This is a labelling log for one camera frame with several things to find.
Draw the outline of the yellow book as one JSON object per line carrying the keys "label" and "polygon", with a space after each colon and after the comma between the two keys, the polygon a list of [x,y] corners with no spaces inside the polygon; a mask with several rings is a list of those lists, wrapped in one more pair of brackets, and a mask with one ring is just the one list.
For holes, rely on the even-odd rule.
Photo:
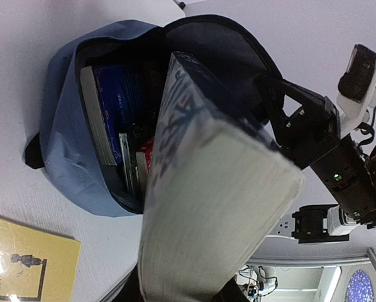
{"label": "yellow book", "polygon": [[71,301],[80,248],[0,216],[0,301]]}

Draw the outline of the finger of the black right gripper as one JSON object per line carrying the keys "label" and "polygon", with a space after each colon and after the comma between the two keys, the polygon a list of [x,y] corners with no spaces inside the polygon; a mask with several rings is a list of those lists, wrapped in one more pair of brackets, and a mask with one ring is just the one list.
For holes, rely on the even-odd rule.
{"label": "finger of the black right gripper", "polygon": [[325,100],[302,86],[261,73],[254,80],[281,146],[292,147],[309,135],[319,135],[326,127]]}

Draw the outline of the white floral notebook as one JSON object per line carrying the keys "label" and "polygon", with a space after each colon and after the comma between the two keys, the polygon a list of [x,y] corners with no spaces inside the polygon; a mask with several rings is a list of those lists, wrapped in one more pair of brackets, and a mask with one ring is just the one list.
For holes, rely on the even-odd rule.
{"label": "white floral notebook", "polygon": [[193,55],[174,52],[138,258],[145,301],[211,301],[302,189],[301,170]]}

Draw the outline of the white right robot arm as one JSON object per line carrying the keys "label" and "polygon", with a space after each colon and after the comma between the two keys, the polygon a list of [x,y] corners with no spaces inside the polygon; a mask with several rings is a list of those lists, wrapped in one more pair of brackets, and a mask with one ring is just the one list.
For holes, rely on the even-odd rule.
{"label": "white right robot arm", "polygon": [[336,204],[314,204],[292,214],[300,244],[345,242],[358,225],[376,227],[376,149],[362,154],[327,97],[270,74],[255,79],[282,153],[310,167]]}

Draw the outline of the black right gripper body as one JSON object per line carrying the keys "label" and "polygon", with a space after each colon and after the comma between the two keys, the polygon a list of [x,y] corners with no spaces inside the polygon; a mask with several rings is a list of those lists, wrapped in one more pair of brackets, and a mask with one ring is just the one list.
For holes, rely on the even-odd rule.
{"label": "black right gripper body", "polygon": [[376,220],[376,187],[356,143],[340,138],[334,104],[324,97],[300,98],[287,118],[285,154],[301,169],[310,167],[344,212],[355,220]]}

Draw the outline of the dark blue book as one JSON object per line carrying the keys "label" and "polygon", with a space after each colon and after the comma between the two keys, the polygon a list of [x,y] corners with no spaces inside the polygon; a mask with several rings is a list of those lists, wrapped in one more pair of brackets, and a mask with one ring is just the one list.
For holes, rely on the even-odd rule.
{"label": "dark blue book", "polygon": [[99,161],[118,165],[123,158],[118,135],[147,108],[143,72],[138,65],[96,65],[80,70],[87,119]]}

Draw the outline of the blue grey backpack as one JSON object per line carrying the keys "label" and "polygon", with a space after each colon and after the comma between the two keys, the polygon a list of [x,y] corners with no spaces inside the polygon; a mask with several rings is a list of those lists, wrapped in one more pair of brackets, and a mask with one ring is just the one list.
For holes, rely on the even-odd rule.
{"label": "blue grey backpack", "polygon": [[118,136],[139,123],[155,128],[174,51],[195,55],[257,121],[268,121],[254,80],[263,71],[281,74],[237,22],[211,14],[165,26],[117,21],[64,45],[50,60],[40,129],[25,148],[26,165],[45,169],[66,198],[93,215],[142,213],[141,195],[124,183]]}

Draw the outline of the green Alice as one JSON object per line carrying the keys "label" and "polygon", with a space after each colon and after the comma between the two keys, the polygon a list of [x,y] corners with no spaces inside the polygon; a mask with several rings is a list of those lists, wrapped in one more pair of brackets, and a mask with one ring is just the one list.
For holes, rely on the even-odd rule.
{"label": "green Alice", "polygon": [[136,151],[143,145],[144,138],[143,128],[137,124],[119,134],[127,192],[136,199],[141,198]]}

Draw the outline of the red floral book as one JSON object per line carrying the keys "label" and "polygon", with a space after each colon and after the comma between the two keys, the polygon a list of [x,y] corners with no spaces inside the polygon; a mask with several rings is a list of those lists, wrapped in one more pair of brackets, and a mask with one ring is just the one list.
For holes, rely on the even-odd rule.
{"label": "red floral book", "polygon": [[147,183],[153,151],[154,137],[151,137],[136,151],[136,164],[141,185]]}

